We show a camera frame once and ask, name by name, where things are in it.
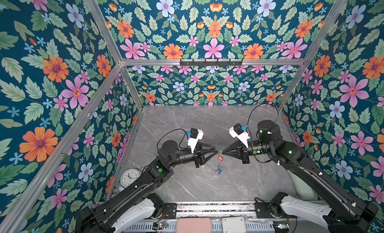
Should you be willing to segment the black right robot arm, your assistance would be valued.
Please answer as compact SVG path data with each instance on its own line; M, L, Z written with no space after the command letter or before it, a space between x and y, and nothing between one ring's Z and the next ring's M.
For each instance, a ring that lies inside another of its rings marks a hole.
M273 216L284 212L315 223L331 233L368 232L379 210L374 203L364 202L343 189L317 167L300 146L283 140L280 127L273 121L258 123L256 140L251 138L247 128L236 124L229 129L229 134L237 141L225 148L223 155L249 164L251 155L266 154L272 162L304 181L326 202L318 205L279 192L270 201Z

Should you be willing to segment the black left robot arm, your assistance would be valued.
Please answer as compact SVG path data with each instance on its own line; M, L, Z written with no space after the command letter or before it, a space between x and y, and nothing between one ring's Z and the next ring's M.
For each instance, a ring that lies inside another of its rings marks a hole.
M174 174L173 167L189 162L200 167L217 153L215 146L206 143L198 143L192 150L191 147L180 149L173 140L164 142L158 156L144 168L138 179L98 207L81 210L74 231L121 233L141 220L158 217L163 212L164 202L154 190Z

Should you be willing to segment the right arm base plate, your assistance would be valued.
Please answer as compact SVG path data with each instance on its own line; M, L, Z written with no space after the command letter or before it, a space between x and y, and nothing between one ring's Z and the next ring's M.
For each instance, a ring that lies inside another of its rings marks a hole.
M283 209L277 204L264 202L255 202L255 212L258 219L295 219L295 216L287 215Z

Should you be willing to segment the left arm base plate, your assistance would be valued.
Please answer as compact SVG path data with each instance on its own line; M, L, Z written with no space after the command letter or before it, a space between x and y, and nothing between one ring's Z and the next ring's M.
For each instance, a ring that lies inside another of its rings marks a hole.
M165 203L157 208L155 219L176 219L178 204Z

